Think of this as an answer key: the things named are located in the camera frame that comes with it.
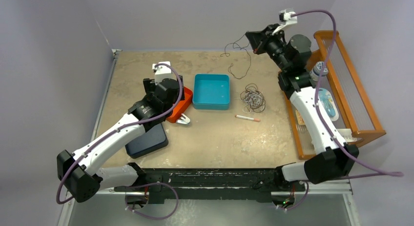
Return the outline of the blue white jar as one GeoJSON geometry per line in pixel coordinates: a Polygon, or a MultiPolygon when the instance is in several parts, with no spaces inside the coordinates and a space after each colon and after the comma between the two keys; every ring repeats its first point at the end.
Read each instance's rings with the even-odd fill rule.
{"type": "Polygon", "coordinates": [[[325,77],[327,76],[329,70],[326,67],[326,65],[324,64],[323,61],[318,61],[313,68],[310,70],[310,78],[314,81],[317,82],[319,80],[320,77],[325,77]]]}

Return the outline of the aluminium frame rails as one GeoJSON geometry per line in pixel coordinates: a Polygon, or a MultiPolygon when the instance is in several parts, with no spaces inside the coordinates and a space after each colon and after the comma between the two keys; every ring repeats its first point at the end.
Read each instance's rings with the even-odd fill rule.
{"type": "Polygon", "coordinates": [[[62,210],[61,226],[358,226],[360,220],[347,182],[310,185],[309,192],[295,192],[294,208],[277,204],[288,192],[257,193],[246,188],[178,188],[179,200],[170,190],[161,203],[150,194],[150,203],[136,213],[125,199],[141,192],[106,189],[84,203],[71,201],[62,210]]]}

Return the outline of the blue blister pack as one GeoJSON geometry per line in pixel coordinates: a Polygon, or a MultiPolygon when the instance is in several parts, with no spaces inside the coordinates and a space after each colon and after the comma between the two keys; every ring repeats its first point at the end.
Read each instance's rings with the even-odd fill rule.
{"type": "Polygon", "coordinates": [[[330,120],[332,122],[337,121],[339,119],[339,113],[331,93],[327,89],[320,88],[318,91],[318,98],[330,120]]]}

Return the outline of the orange plastic tray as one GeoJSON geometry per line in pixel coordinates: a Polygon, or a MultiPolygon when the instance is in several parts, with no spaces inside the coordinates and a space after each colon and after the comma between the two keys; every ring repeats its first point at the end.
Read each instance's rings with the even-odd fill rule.
{"type": "Polygon", "coordinates": [[[171,116],[166,118],[166,120],[170,123],[176,123],[180,115],[183,114],[191,105],[192,98],[193,92],[189,88],[184,87],[184,100],[181,100],[178,103],[178,105],[173,109],[171,116]]]}

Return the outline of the small white stapler remover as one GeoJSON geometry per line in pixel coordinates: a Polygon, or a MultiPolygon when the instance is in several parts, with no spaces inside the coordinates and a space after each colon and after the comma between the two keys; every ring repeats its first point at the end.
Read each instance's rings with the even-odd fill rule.
{"type": "Polygon", "coordinates": [[[180,125],[190,125],[191,119],[185,115],[184,113],[180,115],[180,117],[176,121],[177,124],[180,125]]]}

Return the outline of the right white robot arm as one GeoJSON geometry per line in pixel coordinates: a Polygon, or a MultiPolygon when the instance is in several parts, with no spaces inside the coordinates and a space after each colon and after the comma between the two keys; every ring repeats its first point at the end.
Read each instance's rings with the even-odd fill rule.
{"type": "Polygon", "coordinates": [[[318,98],[319,90],[306,69],[312,56],[311,41],[301,34],[286,41],[278,27],[271,24],[261,31],[247,31],[245,36],[254,54],[268,54],[280,68],[279,86],[302,116],[316,155],[305,162],[277,167],[274,184],[286,190],[295,181],[318,184],[341,179],[349,174],[359,150],[341,136],[318,98]]]}

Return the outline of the wooden shelf rack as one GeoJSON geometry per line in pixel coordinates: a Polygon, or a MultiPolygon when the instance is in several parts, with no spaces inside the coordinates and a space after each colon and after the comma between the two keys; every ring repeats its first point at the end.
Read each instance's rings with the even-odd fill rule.
{"type": "Polygon", "coordinates": [[[329,61],[329,73],[322,79],[321,86],[333,96],[339,119],[333,124],[336,128],[349,128],[355,144],[361,148],[384,136],[386,131],[371,104],[353,62],[340,39],[338,32],[323,30],[314,33],[318,49],[308,60],[307,69],[311,70],[318,61],[327,55],[332,37],[335,37],[329,61]]]}

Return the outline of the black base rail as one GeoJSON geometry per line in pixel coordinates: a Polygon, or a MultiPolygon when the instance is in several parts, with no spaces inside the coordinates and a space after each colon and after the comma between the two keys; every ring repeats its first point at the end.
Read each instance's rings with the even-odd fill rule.
{"type": "Polygon", "coordinates": [[[304,184],[283,182],[276,168],[142,168],[132,186],[117,186],[116,192],[147,191],[150,204],[167,199],[254,200],[259,203],[289,204],[292,190],[304,184]]]}

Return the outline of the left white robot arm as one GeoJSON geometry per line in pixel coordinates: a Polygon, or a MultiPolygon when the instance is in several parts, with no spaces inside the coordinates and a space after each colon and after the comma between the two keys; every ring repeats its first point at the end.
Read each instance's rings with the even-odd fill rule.
{"type": "Polygon", "coordinates": [[[182,76],[157,82],[144,79],[145,96],[135,102],[107,131],[89,144],[57,155],[57,175],[60,180],[55,201],[62,205],[75,199],[82,203],[107,187],[128,186],[133,191],[145,187],[145,177],[135,166],[126,164],[114,177],[106,177],[103,164],[121,148],[164,122],[184,96],[182,76]]]}

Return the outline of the teal plastic tray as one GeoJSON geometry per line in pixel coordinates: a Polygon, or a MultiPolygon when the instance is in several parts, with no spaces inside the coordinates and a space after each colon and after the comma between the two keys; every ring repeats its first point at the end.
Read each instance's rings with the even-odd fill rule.
{"type": "Polygon", "coordinates": [[[198,110],[228,110],[230,78],[226,74],[196,74],[192,104],[198,110]]]}

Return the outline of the dark blue plastic tray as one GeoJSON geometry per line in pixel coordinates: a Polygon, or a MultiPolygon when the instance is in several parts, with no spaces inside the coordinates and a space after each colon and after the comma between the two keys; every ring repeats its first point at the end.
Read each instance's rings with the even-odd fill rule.
{"type": "Polygon", "coordinates": [[[151,152],[157,151],[168,145],[163,124],[160,123],[151,128],[145,134],[133,139],[125,145],[126,153],[129,157],[137,159],[151,152]]]}

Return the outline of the white orange marker pen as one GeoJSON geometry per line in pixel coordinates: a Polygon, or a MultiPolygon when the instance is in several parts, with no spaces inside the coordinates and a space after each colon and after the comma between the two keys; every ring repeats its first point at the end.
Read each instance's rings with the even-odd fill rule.
{"type": "Polygon", "coordinates": [[[257,118],[252,118],[252,117],[247,117],[247,116],[242,116],[242,115],[235,115],[236,118],[238,119],[243,119],[243,120],[248,120],[248,121],[253,121],[253,122],[260,122],[260,119],[257,118]]]}

